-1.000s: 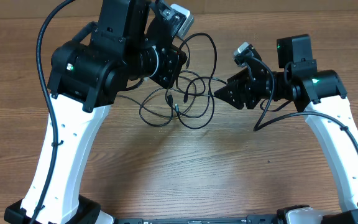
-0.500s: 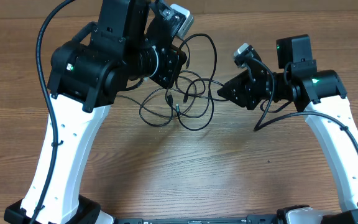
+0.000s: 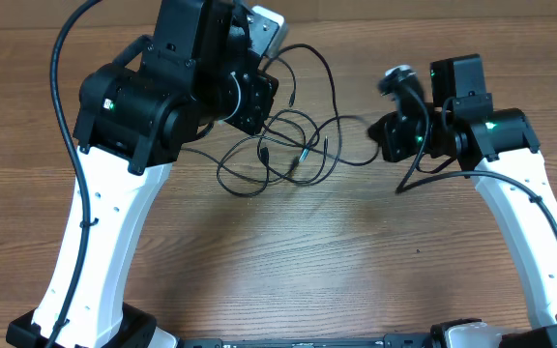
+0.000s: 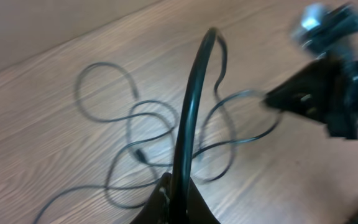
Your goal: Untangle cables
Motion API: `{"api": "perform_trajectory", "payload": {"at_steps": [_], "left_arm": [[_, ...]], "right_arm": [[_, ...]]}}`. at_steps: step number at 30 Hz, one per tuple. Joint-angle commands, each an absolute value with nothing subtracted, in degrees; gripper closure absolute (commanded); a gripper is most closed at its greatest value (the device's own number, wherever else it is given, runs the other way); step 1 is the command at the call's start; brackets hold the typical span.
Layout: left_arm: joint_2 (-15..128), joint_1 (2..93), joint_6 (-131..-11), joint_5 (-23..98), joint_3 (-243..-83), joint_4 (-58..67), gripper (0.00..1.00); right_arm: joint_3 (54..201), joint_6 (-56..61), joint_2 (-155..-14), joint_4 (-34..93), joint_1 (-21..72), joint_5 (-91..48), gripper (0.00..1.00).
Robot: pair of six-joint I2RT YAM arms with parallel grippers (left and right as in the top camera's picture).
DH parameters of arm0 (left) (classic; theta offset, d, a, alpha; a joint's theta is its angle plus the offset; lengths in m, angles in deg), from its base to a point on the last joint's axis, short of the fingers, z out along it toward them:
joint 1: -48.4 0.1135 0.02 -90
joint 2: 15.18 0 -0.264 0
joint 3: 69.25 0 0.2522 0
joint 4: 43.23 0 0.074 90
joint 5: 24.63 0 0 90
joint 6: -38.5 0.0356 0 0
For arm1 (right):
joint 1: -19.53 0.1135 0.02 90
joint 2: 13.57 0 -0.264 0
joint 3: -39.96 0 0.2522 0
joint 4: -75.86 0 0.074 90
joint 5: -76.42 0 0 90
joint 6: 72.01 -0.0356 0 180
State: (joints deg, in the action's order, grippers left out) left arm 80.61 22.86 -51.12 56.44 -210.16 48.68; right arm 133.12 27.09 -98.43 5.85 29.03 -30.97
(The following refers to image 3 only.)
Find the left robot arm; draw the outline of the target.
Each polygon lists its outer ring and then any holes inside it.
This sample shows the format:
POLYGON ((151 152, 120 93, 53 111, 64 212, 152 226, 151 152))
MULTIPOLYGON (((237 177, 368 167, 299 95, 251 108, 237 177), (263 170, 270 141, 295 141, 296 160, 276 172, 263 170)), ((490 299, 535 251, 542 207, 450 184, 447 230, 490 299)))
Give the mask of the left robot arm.
POLYGON ((175 347, 154 316, 124 302, 143 224, 183 147, 214 123, 261 131, 277 80, 284 17, 243 1, 165 1, 138 37, 79 90, 62 135, 73 163, 73 202, 40 304, 15 319, 15 347, 175 347))

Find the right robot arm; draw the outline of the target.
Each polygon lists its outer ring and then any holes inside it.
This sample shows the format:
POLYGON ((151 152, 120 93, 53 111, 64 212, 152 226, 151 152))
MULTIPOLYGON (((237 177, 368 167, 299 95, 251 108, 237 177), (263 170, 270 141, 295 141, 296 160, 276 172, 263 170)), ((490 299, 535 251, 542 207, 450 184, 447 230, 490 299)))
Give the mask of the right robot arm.
POLYGON ((530 330, 491 326, 481 319, 436 324, 425 347, 557 347, 557 200, 539 141, 518 108, 496 109, 478 54, 429 66, 432 100, 408 65, 385 72, 381 95, 396 111, 369 127, 387 162, 445 157, 421 180, 404 177, 396 193, 451 178, 472 181, 501 231, 526 300, 530 330))

